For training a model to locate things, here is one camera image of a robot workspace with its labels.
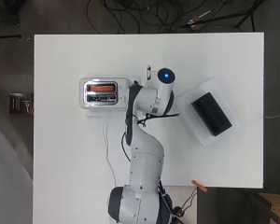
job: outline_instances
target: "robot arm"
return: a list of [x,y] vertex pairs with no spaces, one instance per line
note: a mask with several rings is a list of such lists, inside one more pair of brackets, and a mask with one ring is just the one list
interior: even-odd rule
[[137,83],[129,88],[128,110],[126,113],[126,143],[131,148],[130,185],[111,191],[108,213],[123,224],[168,223],[170,213],[161,209],[158,185],[164,150],[161,143],[144,132],[137,124],[137,111],[150,115],[165,115],[174,100],[172,87],[175,74],[161,69],[151,76],[144,88]]

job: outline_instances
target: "floor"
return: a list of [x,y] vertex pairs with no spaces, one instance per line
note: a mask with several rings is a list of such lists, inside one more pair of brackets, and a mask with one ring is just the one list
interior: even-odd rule
[[[143,6],[151,0],[137,1]],[[199,5],[201,0],[190,0],[189,8]],[[217,16],[241,11],[251,6],[252,0],[232,0]],[[95,34],[86,18],[87,0],[37,0],[26,1],[20,12],[20,25],[1,24],[0,35],[22,34],[21,39],[0,40],[0,114],[8,119],[21,136],[33,156],[33,125],[31,118],[12,117],[8,114],[8,98],[11,92],[34,90],[34,35],[36,34]],[[201,15],[220,6],[218,0],[208,0],[180,23],[195,15]],[[103,34],[115,34],[119,26],[112,15],[102,7],[100,1],[91,0],[89,8],[91,22]],[[149,22],[154,18],[146,17]],[[226,23],[235,23],[232,19]],[[264,114],[280,115],[280,0],[267,0],[255,14],[258,32],[265,33],[264,67]],[[127,14],[123,15],[123,26],[127,34],[136,34],[137,26]],[[178,33],[188,30],[174,27]],[[248,20],[243,32],[251,31]],[[153,34],[157,27],[148,27],[141,22],[141,32]],[[227,27],[209,24],[204,33],[238,32]],[[280,119],[264,120],[264,184],[265,192],[280,194]],[[243,201],[232,189],[210,189],[199,194],[198,223],[268,223],[268,218],[259,214],[255,207]]]

